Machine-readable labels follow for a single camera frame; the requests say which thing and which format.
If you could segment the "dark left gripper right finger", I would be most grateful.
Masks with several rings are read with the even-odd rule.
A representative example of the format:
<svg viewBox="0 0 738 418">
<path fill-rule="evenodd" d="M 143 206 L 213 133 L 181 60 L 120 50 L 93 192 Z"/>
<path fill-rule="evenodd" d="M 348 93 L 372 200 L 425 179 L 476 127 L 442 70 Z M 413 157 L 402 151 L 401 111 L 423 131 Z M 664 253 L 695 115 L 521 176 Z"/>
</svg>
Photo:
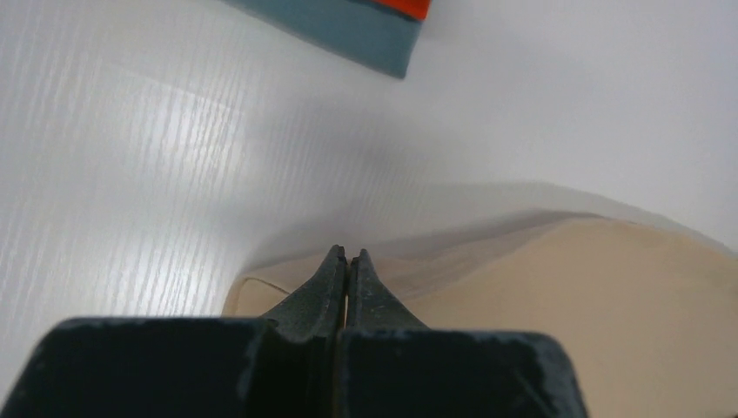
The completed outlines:
<svg viewBox="0 0 738 418">
<path fill-rule="evenodd" d="M 535 332 L 436 330 L 352 260 L 335 347 L 337 417 L 585 417 L 574 366 Z"/>
</svg>

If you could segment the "beige t shirt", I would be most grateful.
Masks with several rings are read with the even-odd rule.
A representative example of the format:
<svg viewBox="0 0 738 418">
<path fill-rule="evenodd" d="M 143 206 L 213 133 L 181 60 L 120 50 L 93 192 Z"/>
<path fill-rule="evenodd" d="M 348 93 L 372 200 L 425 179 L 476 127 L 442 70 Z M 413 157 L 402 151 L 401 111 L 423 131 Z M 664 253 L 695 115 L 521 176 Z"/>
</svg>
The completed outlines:
<svg viewBox="0 0 738 418">
<path fill-rule="evenodd" d="M 430 325 L 556 337 L 593 417 L 737 409 L 737 259 L 699 240 L 551 214 L 375 265 Z"/>
</svg>

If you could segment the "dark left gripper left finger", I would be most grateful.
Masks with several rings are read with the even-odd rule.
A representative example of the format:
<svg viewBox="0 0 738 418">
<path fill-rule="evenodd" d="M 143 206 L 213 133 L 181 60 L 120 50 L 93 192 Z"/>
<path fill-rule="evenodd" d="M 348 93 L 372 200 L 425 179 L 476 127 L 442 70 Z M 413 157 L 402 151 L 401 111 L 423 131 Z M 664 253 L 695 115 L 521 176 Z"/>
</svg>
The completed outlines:
<svg viewBox="0 0 738 418">
<path fill-rule="evenodd" d="M 4 417 L 328 417 L 348 263 L 255 318 L 87 317 L 36 345 Z"/>
</svg>

